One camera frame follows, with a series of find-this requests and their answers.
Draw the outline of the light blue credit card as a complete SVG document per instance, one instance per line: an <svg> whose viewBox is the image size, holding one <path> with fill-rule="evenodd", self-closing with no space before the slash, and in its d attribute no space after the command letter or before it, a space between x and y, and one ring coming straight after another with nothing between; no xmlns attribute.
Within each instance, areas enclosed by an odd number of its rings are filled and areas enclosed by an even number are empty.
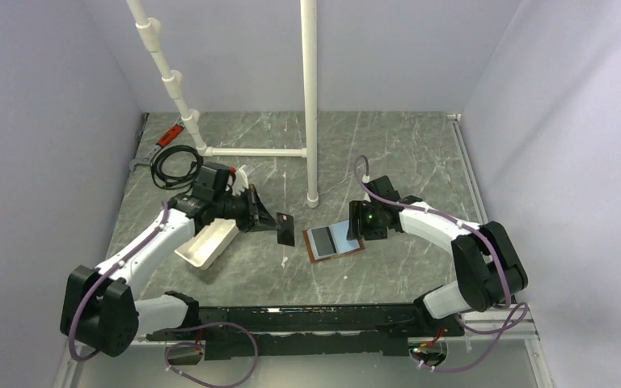
<svg viewBox="0 0 621 388"><path fill-rule="evenodd" d="M344 220L329 226L337 255L363 250L360 239L348 239L349 221Z"/></svg>

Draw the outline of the brown leather card holder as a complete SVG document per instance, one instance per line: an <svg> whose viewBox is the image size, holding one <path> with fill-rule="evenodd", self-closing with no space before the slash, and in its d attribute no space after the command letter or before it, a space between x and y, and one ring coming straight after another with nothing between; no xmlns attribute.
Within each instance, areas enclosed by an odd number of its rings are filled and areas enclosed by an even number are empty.
<svg viewBox="0 0 621 388"><path fill-rule="evenodd" d="M347 239L348 231L348 220L304 230L302 234L310 262L317 264L364 251L361 239Z"/></svg>

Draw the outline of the dark grey credit card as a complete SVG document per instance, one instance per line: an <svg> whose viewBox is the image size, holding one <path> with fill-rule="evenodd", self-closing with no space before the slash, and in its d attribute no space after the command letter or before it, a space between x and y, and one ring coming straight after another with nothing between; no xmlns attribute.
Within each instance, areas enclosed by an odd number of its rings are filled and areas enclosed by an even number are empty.
<svg viewBox="0 0 621 388"><path fill-rule="evenodd" d="M310 234L315 245L316 259L325 259L338 253L332 230L329 226L312 229Z"/></svg>

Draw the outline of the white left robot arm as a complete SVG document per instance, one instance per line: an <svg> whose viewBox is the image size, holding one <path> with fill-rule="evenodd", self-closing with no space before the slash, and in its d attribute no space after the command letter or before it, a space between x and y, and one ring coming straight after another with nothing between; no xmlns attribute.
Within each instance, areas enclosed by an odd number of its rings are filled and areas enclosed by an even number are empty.
<svg viewBox="0 0 621 388"><path fill-rule="evenodd" d="M179 194L163 202L157 218L128 246L93 268L68 276L60 331L69 353L87 361L102 352L119 356L137 338L171 331L182 340L199 330L199 303L177 292L141 300L137 296L167 255L216 220L232 220L244 233L274 231L292 218L271 215L253 185L240 194L227 190L205 196Z"/></svg>

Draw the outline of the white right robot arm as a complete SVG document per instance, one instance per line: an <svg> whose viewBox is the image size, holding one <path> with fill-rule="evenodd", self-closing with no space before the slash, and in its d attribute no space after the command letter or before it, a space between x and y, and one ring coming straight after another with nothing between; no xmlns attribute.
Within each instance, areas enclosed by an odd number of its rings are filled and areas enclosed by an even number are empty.
<svg viewBox="0 0 621 388"><path fill-rule="evenodd" d="M528 276L505 227L448 218L425 202L393 206L353 200L349 203L347 239L379 240L389 229L423 238L451 254L456 280L419 297L422 308L413 324L422 335L433 335L445 318L469 310L484 312L506 301L502 282L513 296L528 285Z"/></svg>

